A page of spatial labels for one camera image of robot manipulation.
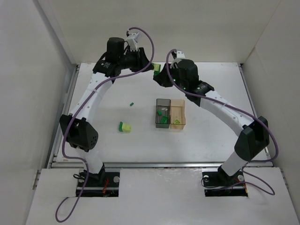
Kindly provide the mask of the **dark green 2x4 lego brick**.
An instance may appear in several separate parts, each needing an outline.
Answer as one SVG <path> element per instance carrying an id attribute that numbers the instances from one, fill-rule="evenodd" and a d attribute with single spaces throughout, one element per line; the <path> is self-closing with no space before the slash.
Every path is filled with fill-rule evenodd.
<path id="1" fill-rule="evenodd" d="M 161 121 L 160 121 L 161 124 L 167 124 L 168 123 L 168 117 L 166 116 L 163 116 Z"/>

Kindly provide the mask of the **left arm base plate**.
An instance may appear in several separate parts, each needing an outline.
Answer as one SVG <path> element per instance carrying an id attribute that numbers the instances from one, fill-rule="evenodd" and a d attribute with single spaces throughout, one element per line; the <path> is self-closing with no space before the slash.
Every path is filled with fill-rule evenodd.
<path id="1" fill-rule="evenodd" d="M 81 197 L 118 197 L 120 172 L 105 172 L 102 180 L 89 176 Z"/>

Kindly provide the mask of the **light green curved lego brick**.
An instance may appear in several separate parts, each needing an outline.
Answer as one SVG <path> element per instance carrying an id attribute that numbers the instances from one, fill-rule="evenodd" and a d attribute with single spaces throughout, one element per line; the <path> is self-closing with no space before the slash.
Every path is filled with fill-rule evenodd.
<path id="1" fill-rule="evenodd" d="M 131 132 L 131 129 L 132 129 L 131 125 L 126 124 L 126 123 L 123 123 L 123 124 L 122 124 L 122 131 L 123 131 L 123 132 L 130 133 L 130 132 Z"/>

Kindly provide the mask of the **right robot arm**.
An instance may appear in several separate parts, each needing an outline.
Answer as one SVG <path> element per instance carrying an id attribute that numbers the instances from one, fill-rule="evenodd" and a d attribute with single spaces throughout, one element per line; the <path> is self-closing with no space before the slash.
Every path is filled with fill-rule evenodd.
<path id="1" fill-rule="evenodd" d="M 237 135 L 230 157 L 218 168 L 215 186 L 225 186 L 238 171 L 270 143 L 268 121 L 226 102 L 207 82 L 201 81 L 192 60 L 176 59 L 164 67 L 154 66 L 154 81 L 162 87 L 176 86 L 187 99 L 214 114 Z"/>

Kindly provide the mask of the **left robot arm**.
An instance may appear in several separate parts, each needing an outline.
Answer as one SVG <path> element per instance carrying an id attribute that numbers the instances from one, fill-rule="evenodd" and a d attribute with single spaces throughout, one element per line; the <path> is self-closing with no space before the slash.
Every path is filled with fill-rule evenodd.
<path id="1" fill-rule="evenodd" d="M 137 45 L 139 38 L 139 33 L 128 34 L 126 39 L 109 38 L 106 52 L 95 64 L 80 101 L 68 115 L 63 114 L 60 117 L 65 141 L 76 149 L 78 157 L 83 159 L 86 165 L 83 179 L 102 182 L 105 177 L 105 166 L 100 159 L 100 152 L 94 149 L 98 141 L 98 132 L 92 126 L 93 117 L 104 94 L 122 70 L 130 69 L 137 73 L 153 69 L 144 49 Z"/>

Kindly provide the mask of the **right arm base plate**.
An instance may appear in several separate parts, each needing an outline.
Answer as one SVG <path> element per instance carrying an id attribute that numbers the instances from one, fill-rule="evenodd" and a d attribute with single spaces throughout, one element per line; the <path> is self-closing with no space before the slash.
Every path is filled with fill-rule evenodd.
<path id="1" fill-rule="evenodd" d="M 248 197 L 246 185 L 244 183 L 243 172 L 238 171 L 231 177 L 220 174 L 217 171 L 202 172 L 201 185 L 204 187 L 206 197 Z"/>

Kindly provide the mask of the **light green small lego brick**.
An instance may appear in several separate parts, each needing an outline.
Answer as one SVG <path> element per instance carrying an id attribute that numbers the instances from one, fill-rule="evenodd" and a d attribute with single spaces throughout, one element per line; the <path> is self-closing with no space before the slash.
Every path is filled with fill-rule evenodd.
<path id="1" fill-rule="evenodd" d="M 152 66 L 153 66 L 153 71 L 160 72 L 161 64 L 159 64 L 159 63 L 152 63 Z"/>

